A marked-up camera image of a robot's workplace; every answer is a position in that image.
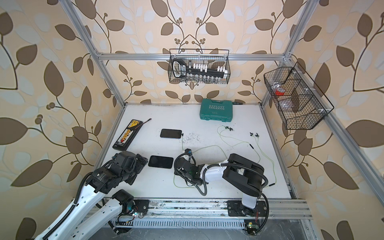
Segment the blue edged black smartphone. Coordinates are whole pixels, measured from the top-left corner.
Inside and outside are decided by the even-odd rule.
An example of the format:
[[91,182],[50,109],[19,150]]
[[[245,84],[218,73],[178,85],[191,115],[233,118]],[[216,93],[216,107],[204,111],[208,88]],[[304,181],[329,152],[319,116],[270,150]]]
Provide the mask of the blue edged black smartphone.
[[160,137],[167,139],[180,139],[182,137],[182,134],[182,130],[162,129]]

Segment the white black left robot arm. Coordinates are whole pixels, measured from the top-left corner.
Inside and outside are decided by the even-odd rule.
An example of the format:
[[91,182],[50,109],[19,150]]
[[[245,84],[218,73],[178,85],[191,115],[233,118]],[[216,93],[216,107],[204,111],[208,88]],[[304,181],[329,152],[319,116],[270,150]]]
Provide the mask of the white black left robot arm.
[[132,185],[148,161],[139,154],[127,151],[115,154],[106,164],[85,175],[72,202],[36,238],[88,240],[104,225],[112,226],[111,220],[118,216],[138,216],[140,207],[135,203],[134,197],[125,190],[119,190],[105,205],[89,218],[86,217],[120,183]]

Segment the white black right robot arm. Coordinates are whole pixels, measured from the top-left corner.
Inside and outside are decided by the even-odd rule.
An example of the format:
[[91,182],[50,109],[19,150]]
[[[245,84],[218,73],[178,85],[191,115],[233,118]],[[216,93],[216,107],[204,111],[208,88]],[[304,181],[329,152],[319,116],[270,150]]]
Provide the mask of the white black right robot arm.
[[241,206],[228,206],[229,214],[255,217],[258,214],[257,201],[263,196],[263,189],[269,185],[265,169],[238,154],[216,164],[197,165],[190,149],[174,161],[174,174],[195,187],[202,196],[208,193],[208,184],[224,180],[243,193]]

